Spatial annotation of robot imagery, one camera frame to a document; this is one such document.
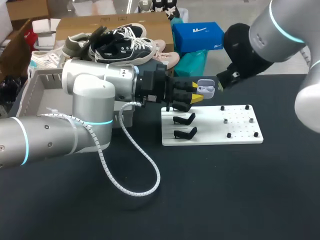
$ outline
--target shoe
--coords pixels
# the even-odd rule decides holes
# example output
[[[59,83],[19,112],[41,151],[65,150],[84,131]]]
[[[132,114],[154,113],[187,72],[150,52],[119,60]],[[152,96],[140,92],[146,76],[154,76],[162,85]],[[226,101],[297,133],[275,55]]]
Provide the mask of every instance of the shoe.
[[[153,2],[152,0],[140,0],[138,3],[139,13],[151,13],[153,12]]]
[[[155,12],[163,12],[165,10],[165,0],[152,0],[152,2]]]
[[[68,36],[62,49],[65,61],[86,58],[90,44],[96,42],[106,30],[105,26],[100,26],[93,33],[79,33],[74,36]]]
[[[28,66],[27,74],[28,78],[31,79],[35,70],[38,69],[56,69],[60,66],[60,60],[62,55],[63,47],[47,51],[33,51],[31,53],[31,60]]]
[[[176,52],[164,53],[164,52],[157,51],[153,59],[166,65],[167,66],[166,69],[169,70],[178,64],[178,62],[180,61],[180,56]]]
[[[171,21],[174,18],[180,18],[180,12],[177,8],[177,0],[165,0],[165,13]]]
[[[98,63],[135,66],[148,62],[156,54],[156,43],[148,38],[122,38],[98,48],[95,60]]]
[[[163,40],[155,40],[156,50],[162,53],[166,48],[166,42]]]
[[[89,43],[91,33],[79,33],[68,36],[62,49],[62,54],[66,59],[80,59],[82,48]]]
[[[113,41],[124,38],[145,38],[147,36],[146,28],[139,23],[131,23],[120,26],[112,31],[102,34],[96,41],[92,42],[89,50],[88,57],[90,60],[96,60],[96,49],[111,44]]]

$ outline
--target black table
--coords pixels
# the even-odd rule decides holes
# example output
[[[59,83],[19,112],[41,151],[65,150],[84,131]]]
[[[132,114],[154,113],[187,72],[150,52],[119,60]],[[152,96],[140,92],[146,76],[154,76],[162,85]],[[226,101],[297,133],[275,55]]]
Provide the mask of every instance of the black table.
[[[118,191],[97,153],[0,171],[0,239],[319,239],[320,134],[294,112],[304,77],[257,76],[202,103],[252,104],[263,144],[165,147],[163,106],[137,109],[129,132],[161,173],[152,196]],[[120,129],[104,154],[130,190],[153,186],[153,168]]]

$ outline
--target blue shoe box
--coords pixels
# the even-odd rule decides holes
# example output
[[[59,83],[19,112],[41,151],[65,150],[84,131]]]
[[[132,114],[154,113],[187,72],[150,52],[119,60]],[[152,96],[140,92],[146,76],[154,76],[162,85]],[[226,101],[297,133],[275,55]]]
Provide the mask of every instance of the blue shoe box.
[[[216,22],[177,23],[172,31],[182,54],[224,48],[225,33]]]

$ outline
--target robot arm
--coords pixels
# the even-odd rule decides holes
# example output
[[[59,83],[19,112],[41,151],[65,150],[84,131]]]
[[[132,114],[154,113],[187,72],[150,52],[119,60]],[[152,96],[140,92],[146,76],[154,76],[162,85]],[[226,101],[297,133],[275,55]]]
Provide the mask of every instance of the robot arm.
[[[0,167],[14,167],[73,153],[97,152],[92,135],[77,123],[85,122],[95,133],[101,150],[111,141],[115,101],[165,102],[187,105],[201,101],[193,83],[176,82],[166,76],[166,67],[138,75],[133,66],[69,60],[62,72],[62,88],[73,96],[73,120],[52,114],[24,116],[0,121]],[[185,93],[175,93],[175,89]]]
[[[222,87],[255,76],[308,46],[311,64],[297,94],[295,112],[304,125],[320,133],[319,8],[318,0],[272,0],[251,27],[231,26],[224,47],[232,64],[217,75]]]

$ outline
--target pink sneaker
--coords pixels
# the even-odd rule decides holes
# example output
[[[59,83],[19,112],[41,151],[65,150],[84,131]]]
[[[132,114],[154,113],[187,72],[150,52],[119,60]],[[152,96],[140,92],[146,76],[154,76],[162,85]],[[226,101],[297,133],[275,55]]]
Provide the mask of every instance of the pink sneaker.
[[[162,62],[164,65],[167,65],[166,69],[169,70],[178,64],[180,56],[176,52],[164,53],[157,51],[153,59]]]
[[[166,42],[163,40],[155,40],[156,50],[162,53],[166,48]]]

